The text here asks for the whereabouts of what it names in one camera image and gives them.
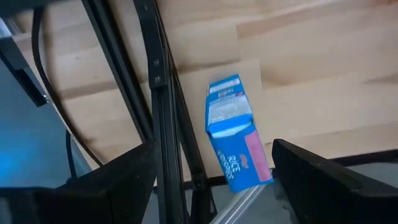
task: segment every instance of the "light wood grain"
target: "light wood grain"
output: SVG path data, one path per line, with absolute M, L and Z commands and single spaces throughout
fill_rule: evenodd
M 109 2 L 150 105 L 134 4 Z M 396 1 L 158 3 L 209 177 L 222 172 L 204 132 L 206 88 L 235 73 L 243 79 L 271 167 L 274 138 L 327 158 L 398 147 Z M 28 32 L 14 40 L 37 75 L 32 12 L 17 18 Z M 46 71 L 87 145 L 109 161 L 140 144 L 81 2 L 51 4 L 43 32 Z M 190 180 L 185 158 L 183 171 Z

